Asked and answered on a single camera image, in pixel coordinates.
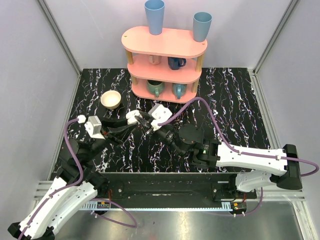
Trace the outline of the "white earbud case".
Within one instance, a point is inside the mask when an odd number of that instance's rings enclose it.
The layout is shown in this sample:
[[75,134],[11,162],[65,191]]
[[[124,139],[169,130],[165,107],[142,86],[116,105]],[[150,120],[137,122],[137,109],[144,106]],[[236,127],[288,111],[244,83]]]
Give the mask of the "white earbud case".
[[125,118],[127,120],[128,125],[136,124],[138,120],[136,119],[136,116],[140,117],[141,113],[139,110],[131,110],[126,115]]

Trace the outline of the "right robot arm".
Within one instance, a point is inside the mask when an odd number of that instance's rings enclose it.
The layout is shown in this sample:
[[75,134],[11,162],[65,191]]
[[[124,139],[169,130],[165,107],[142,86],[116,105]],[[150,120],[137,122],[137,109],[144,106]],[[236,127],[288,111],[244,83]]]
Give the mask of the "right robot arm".
[[164,115],[149,115],[136,111],[134,118],[141,124],[147,135],[158,138],[179,156],[191,157],[191,164],[207,170],[215,167],[238,167],[250,169],[238,173],[227,185],[228,195],[239,198],[253,189],[275,185],[285,190],[303,188],[297,148],[286,144],[279,149],[258,149],[227,144],[224,141],[209,140],[204,132],[186,123],[179,130],[164,122]]

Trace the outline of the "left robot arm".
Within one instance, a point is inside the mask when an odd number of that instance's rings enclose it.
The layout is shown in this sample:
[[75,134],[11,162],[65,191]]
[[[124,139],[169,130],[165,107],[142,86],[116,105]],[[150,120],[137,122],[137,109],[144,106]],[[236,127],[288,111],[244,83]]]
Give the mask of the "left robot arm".
[[[84,124],[92,141],[77,141],[68,137],[68,127],[73,123]],[[53,240],[60,228],[81,207],[97,199],[98,214],[116,195],[117,183],[112,183],[99,173],[92,161],[108,145],[121,145],[127,140],[137,123],[127,119],[103,119],[79,115],[64,127],[64,140],[58,158],[62,165],[33,211],[22,221],[14,222],[8,232],[17,240]]]

